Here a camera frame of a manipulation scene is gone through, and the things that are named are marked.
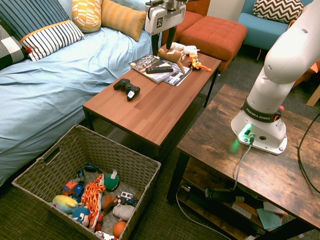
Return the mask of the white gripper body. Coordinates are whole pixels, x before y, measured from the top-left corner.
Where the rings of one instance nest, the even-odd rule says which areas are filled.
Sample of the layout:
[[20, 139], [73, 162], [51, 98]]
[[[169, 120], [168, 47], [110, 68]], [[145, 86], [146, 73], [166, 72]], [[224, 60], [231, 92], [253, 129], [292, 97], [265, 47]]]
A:
[[181, 24], [186, 13], [186, 3], [186, 0], [150, 0], [146, 2], [145, 31], [156, 35]]

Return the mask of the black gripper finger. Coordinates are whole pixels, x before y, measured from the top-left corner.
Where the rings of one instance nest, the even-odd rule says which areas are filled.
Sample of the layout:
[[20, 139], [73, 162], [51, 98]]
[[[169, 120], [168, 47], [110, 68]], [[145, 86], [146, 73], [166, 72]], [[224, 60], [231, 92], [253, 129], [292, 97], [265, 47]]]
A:
[[175, 34], [176, 34], [176, 26], [171, 27], [168, 30], [168, 37], [167, 37], [167, 41], [166, 41], [166, 49], [169, 50], [172, 46], [173, 40], [175, 38]]
[[152, 54], [158, 55], [159, 45], [161, 44], [161, 33], [157, 33], [151, 36]]

